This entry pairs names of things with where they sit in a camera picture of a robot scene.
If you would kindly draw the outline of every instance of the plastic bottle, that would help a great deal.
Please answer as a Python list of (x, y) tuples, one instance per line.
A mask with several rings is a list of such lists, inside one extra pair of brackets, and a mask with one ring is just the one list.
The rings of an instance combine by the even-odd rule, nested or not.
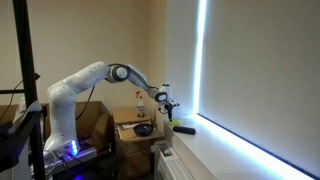
[(140, 91), (137, 91), (137, 97), (139, 97), (139, 101), (138, 101), (138, 104), (137, 104), (137, 116), (138, 117), (144, 117), (145, 116), (145, 106), (144, 106), (144, 103), (143, 103), (143, 99), (142, 99), (142, 96), (140, 94)]

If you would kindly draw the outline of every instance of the black bowl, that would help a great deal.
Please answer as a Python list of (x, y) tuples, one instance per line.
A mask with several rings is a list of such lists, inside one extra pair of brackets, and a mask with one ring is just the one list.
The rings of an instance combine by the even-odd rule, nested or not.
[(138, 124), (133, 127), (134, 132), (139, 137), (149, 136), (153, 132), (153, 125), (151, 124)]

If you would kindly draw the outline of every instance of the white roller blind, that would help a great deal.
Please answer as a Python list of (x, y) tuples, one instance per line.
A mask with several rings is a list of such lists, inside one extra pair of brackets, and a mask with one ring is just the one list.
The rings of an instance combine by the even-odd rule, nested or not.
[(208, 0), (199, 114), (320, 177), (320, 1)]

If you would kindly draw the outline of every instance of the window sill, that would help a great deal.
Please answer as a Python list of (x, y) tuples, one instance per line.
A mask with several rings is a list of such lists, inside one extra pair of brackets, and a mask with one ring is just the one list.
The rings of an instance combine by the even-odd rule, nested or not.
[[(181, 144), (176, 141), (181, 141), (189, 151), (207, 168), (207, 170), (216, 179), (290, 179), (290, 177), (301, 177), (308, 179), (300, 172), (293, 170), (291, 167), (283, 167), (287, 165), (276, 166), (274, 158), (266, 157), (263, 160), (257, 159), (255, 156), (265, 156), (263, 152), (256, 148), (250, 149), (247, 143), (239, 142), (234, 144), (232, 138), (213, 123), (199, 117), (181, 118), (181, 126), (193, 127), (196, 129), (195, 135), (176, 133), (172, 131), (173, 126), (168, 126), (165, 123), (166, 139), (171, 142), (173, 148), (180, 156), (183, 148), (179, 148)], [(181, 157), (182, 162), (188, 162), (186, 156)]]

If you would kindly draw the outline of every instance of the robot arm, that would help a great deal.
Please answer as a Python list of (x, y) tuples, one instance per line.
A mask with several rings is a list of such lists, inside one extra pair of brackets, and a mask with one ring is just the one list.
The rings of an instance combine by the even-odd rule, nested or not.
[(75, 127), (76, 96), (103, 79), (110, 83), (128, 80), (144, 89), (159, 104), (168, 104), (166, 103), (167, 92), (150, 86), (146, 77), (134, 66), (106, 65), (102, 61), (93, 63), (48, 88), (51, 135), (45, 143), (45, 152), (53, 152), (61, 156), (65, 154), (66, 158), (70, 154), (73, 156), (78, 154), (80, 146)]

